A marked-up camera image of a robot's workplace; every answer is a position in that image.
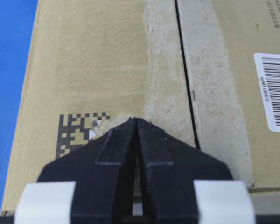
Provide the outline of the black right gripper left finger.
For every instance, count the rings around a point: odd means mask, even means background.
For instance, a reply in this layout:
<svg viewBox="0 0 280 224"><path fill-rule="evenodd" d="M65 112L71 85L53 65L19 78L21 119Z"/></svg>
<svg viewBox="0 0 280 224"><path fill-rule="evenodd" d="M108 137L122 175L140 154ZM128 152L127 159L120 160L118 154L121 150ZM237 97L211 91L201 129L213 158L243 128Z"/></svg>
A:
<svg viewBox="0 0 280 224"><path fill-rule="evenodd" d="M120 224L133 211L136 119L44 166L38 182L75 181L72 224Z"/></svg>

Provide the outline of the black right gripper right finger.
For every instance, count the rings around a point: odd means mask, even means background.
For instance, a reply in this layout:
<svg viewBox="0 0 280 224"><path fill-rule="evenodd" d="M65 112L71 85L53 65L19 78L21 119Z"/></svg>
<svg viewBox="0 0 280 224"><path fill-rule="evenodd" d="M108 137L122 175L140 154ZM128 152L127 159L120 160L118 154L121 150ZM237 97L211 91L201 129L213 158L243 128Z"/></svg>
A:
<svg viewBox="0 0 280 224"><path fill-rule="evenodd" d="M137 119L144 214L154 224L196 224L194 180L233 180L222 161Z"/></svg>

